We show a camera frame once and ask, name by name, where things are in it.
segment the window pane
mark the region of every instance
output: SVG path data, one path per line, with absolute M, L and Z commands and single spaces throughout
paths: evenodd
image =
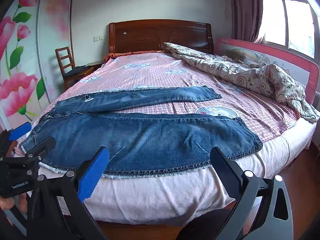
M 315 57 L 315 28 L 310 5 L 286 0 L 289 25 L 289 48 Z
M 285 17 L 282 0 L 267 0 L 264 13 L 265 41 L 285 46 Z

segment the wooden chair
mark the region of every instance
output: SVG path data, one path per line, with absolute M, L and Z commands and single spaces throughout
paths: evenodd
M 63 51 L 63 50 L 67 50 L 68 52 L 68 55 L 66 56 L 60 56 L 59 52 L 60 51 Z M 94 72 L 94 67 L 86 67 L 86 66 L 79 66 L 79 67 L 76 67 L 75 66 L 75 63 L 73 61 L 73 58 L 71 56 L 71 53 L 70 53 L 70 49 L 69 47 L 64 47 L 64 48 L 61 48 L 61 49 L 56 49 L 55 50 L 56 52 L 56 56 L 57 56 L 57 60 L 58 60 L 58 64 L 59 64 L 59 67 L 60 67 L 60 70 L 61 70 L 61 74 L 62 74 L 62 77 L 63 77 L 63 82 L 64 82 L 64 88 L 65 90 L 67 90 L 69 88 L 69 82 L 70 81 L 74 81 L 74 82 L 78 82 L 80 79 L 84 78 L 85 76 L 88 76 L 90 75 L 91 73 Z M 70 63 L 63 66 L 62 64 L 62 60 L 64 59 L 67 59 L 69 58 L 70 60 Z M 72 70 L 70 70 L 69 72 L 65 73 L 65 69 L 67 67 L 72 67 Z

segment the bed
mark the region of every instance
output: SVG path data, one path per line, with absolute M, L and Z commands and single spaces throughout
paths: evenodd
M 214 52 L 210 24 L 178 20 L 138 20 L 109 24 L 110 53 L 160 50 L 163 42 L 177 43 L 209 54 Z M 215 53 L 235 50 L 239 53 L 239 48 L 242 49 L 244 60 L 249 60 L 247 56 L 250 53 L 261 54 L 264 60 L 276 57 L 285 69 L 290 65 L 291 72 L 297 72 L 297 78 L 300 76 L 299 69 L 302 69 L 300 81 L 305 82 L 307 100 L 312 103 L 319 77 L 317 65 L 289 52 L 230 39 L 219 39 Z M 309 123 L 287 106 L 217 79 L 168 53 L 143 53 L 110 59 L 102 68 L 57 98 L 43 114 L 52 109 L 57 101 L 86 93 L 202 85 L 213 87 L 222 95 L 222 99 L 200 103 L 167 103 L 119 112 L 213 115 L 227 112 L 231 117 L 238 115 L 249 129 L 258 134 L 263 148 L 236 162 L 243 170 L 251 170 L 258 177 L 271 178 L 308 147 L 316 123 Z M 62 173 L 43 164 L 39 170 L 39 174 L 45 174 L 48 178 L 62 176 Z M 214 169 L 207 167 L 172 176 L 127 179 L 104 177 L 100 179 L 92 197 L 84 203 L 96 220 L 126 224 L 184 225 L 232 201 Z M 60 204 L 63 212 L 68 214 L 63 199 L 60 199 Z

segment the chair backrest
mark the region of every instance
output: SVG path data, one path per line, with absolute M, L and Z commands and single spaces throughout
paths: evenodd
M 59 52 L 60 52 L 60 51 L 63 51 L 63 50 L 67 50 L 68 55 L 61 57 L 60 54 L 59 54 Z M 56 56 L 57 56 L 58 64 L 59 64 L 59 67 L 60 67 L 60 70 L 61 70 L 61 74 L 62 74 L 62 75 L 65 74 L 64 70 L 65 70 L 67 67 L 72 67 L 72 69 L 74 69 L 74 68 L 76 67 L 76 66 L 75 66 L 75 63 L 74 63 L 74 61 L 73 61 L 73 58 L 72 58 L 72 56 L 71 56 L 71 52 L 70 52 L 69 47 L 64 47 L 64 48 L 61 48 L 61 49 L 56 49 L 55 51 L 56 51 Z M 64 65 L 62 64 L 62 60 L 66 59 L 66 58 L 69 58 L 70 63 L 64 66 Z

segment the window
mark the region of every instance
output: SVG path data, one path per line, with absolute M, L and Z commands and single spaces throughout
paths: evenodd
M 318 17 L 307 0 L 267 0 L 264 43 L 319 63 Z

